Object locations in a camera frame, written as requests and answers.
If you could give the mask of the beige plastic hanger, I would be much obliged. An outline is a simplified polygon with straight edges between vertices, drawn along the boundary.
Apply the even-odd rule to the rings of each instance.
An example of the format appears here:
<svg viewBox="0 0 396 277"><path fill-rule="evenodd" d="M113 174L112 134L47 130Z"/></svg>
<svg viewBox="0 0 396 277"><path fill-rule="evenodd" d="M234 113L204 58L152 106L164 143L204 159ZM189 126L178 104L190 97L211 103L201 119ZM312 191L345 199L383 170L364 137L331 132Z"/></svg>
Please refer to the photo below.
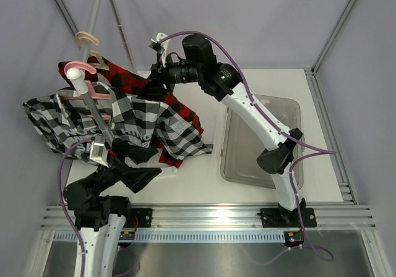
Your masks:
<svg viewBox="0 0 396 277"><path fill-rule="evenodd" d="M100 40L93 36L91 33L85 32L85 31L80 31L75 34L75 40L79 46L83 45L83 42L89 41L93 43L94 45L98 46L100 44ZM96 60L97 63L91 62L90 65L101 70L109 70L110 67L108 64L104 61L103 57L98 51L95 50L89 50L89 54L93 56Z"/></svg>

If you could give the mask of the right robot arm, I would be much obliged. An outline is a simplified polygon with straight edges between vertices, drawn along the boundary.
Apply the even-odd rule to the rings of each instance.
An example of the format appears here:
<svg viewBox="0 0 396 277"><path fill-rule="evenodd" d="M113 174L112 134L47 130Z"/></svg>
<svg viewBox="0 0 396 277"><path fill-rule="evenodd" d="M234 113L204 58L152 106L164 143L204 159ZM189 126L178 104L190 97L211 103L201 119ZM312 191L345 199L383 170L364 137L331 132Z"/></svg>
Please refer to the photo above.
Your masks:
<svg viewBox="0 0 396 277"><path fill-rule="evenodd" d="M260 211L263 222L294 226L306 206L299 197L295 181L293 151L303 136L279 121L254 96L240 70L217 61L211 41L201 33L191 33L182 40L184 57L172 61L167 51L170 38L163 33L150 40L157 53L151 66L148 93L158 95L173 91L176 84L198 83L201 90L235 112L259 137L264 151L257 157L259 167L270 174L278 194L278 206Z"/></svg>

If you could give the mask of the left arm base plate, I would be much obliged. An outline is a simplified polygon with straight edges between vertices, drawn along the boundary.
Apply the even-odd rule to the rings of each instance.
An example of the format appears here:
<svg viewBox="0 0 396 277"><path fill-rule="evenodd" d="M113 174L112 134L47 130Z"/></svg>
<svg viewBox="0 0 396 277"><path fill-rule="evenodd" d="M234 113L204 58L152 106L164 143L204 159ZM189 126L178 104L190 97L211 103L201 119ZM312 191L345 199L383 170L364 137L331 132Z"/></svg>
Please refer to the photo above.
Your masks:
<svg viewBox="0 0 396 277"><path fill-rule="evenodd" d="M151 208L131 208L127 212L126 223L121 230L118 245L128 247L137 239L137 232L142 228L150 228L152 225Z"/></svg>

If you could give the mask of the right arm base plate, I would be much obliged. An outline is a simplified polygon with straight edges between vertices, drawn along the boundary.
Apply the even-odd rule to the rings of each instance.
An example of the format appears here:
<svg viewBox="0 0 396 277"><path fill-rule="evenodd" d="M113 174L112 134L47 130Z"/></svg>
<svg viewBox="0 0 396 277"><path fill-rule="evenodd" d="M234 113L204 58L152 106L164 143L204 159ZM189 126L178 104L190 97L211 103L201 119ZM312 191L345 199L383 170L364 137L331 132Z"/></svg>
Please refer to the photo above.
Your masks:
<svg viewBox="0 0 396 277"><path fill-rule="evenodd" d="M300 228L298 209L289 211L281 207L261 208L257 213L263 228ZM301 217L305 228L316 228L317 221L312 208L302 208Z"/></svg>

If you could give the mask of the pink plastic hanger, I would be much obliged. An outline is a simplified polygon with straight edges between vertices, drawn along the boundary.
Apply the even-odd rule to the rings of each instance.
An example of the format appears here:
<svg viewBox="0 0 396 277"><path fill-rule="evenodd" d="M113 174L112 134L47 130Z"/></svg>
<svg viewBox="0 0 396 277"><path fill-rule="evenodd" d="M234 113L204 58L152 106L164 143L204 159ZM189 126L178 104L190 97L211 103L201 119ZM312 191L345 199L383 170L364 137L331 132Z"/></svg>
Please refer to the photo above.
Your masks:
<svg viewBox="0 0 396 277"><path fill-rule="evenodd" d="M66 78L71 82L74 91L71 95L60 96L65 105L73 107L78 112L83 113L91 118L93 114L90 112L90 108L86 105L82 92L87 92L90 95L95 106L99 104L104 104L98 108L100 116L105 122L110 120L110 113L106 105L110 104L111 96L108 93L106 86L99 84L99 86L94 86L93 83L85 79L85 73L88 72L89 75L96 75L96 69L87 63L80 61L71 61L64 66L64 73Z"/></svg>

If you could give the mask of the aluminium front rail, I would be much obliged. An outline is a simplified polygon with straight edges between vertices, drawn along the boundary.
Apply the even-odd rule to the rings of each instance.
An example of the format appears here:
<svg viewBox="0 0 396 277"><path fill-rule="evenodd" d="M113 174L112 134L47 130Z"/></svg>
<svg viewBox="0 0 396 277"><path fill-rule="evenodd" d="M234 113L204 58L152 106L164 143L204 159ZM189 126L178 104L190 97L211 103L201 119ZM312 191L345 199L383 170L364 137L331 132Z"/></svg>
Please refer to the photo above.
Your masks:
<svg viewBox="0 0 396 277"><path fill-rule="evenodd" d="M376 224L364 205L312 205L321 230L374 230ZM258 205L152 205L153 230L258 230Z"/></svg>

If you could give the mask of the red black plaid shirt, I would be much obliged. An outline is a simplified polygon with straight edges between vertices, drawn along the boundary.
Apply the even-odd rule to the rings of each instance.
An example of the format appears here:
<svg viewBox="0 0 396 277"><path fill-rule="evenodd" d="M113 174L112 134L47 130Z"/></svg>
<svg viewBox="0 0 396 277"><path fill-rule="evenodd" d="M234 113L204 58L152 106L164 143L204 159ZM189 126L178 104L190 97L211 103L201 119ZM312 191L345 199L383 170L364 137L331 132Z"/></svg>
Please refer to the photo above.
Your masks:
<svg viewBox="0 0 396 277"><path fill-rule="evenodd" d="M104 84L117 88L127 94L136 96L144 95L143 89L149 83L148 78L123 69L107 59L105 59L104 62L108 66L107 70L97 69L96 74L86 72L85 78L90 82L103 82ZM204 129L200 124L200 119L196 112L180 102L174 95L151 96L150 99L164 102L196 131L198 131L199 135L204 133ZM165 148L165 144L157 136L154 135L151 138L149 147L161 150L158 160L160 163L167 164L168 166L174 166L176 168L179 168L182 165L184 159L175 158L169 150Z"/></svg>

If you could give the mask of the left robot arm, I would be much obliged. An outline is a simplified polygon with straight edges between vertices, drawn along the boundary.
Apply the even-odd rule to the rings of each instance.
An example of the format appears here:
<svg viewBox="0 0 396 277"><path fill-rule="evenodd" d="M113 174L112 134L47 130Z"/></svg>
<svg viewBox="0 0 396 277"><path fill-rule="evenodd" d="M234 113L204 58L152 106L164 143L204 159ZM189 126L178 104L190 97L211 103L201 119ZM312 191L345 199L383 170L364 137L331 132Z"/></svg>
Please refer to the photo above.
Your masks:
<svg viewBox="0 0 396 277"><path fill-rule="evenodd" d="M133 207L128 197L103 192L118 182L135 194L141 191L161 173L160 168L141 166L158 150L135 147L120 139L107 145L97 136L76 142L62 159L87 143L90 159L99 166L87 177L59 186L58 194L77 238L75 276L111 276L121 231L151 227L153 210Z"/></svg>

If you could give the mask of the grey black plaid shirt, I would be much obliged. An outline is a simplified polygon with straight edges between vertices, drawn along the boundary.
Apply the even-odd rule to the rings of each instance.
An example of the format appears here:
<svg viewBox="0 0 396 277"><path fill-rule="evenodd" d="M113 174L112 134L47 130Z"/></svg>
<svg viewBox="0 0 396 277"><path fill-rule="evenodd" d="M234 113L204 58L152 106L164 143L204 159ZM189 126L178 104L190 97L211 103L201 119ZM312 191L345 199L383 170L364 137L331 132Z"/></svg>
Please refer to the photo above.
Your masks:
<svg viewBox="0 0 396 277"><path fill-rule="evenodd" d="M202 139L200 124L186 120L170 105L143 100L104 83L92 85L110 96L95 104L100 112L109 115L106 125L114 137L132 146L160 149L159 163L178 168L190 156L211 153L212 146ZM101 134L84 101L76 96L75 90L63 88L22 105L35 130L56 154Z"/></svg>

